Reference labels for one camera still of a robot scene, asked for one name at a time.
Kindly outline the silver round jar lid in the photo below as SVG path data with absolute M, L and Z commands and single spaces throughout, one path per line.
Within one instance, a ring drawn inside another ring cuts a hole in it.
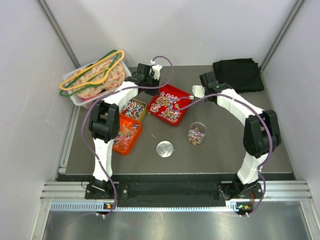
M 163 140 L 157 144 L 156 153 L 162 158 L 170 157 L 174 153 L 174 146 L 170 141 Z

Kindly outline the red candy tray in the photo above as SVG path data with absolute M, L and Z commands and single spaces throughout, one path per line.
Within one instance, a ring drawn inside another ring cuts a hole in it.
M 152 116 L 177 127 L 187 113 L 183 108 L 191 102 L 189 93 L 167 84 L 159 89 L 159 94 L 152 98 L 147 109 Z

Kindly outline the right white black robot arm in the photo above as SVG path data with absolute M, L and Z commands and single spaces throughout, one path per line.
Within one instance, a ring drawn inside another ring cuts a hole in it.
M 219 83 L 213 71 L 199 76 L 200 97 L 229 111 L 244 126 L 243 163 L 232 181 L 232 194 L 245 198 L 257 184 L 265 161 L 281 144 L 278 116 L 272 109 L 263 110 L 239 95 L 227 83 Z

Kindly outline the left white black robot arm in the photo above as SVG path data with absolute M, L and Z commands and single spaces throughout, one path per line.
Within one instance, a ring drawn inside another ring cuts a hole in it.
M 120 87 L 96 100 L 86 117 L 94 148 L 94 171 L 90 184 L 102 198 L 109 198 L 114 191 L 112 182 L 112 148 L 120 130 L 120 110 L 140 92 L 155 96 L 159 92 L 161 69 L 153 60 L 151 65 L 138 64 L 135 72 L 128 76 Z

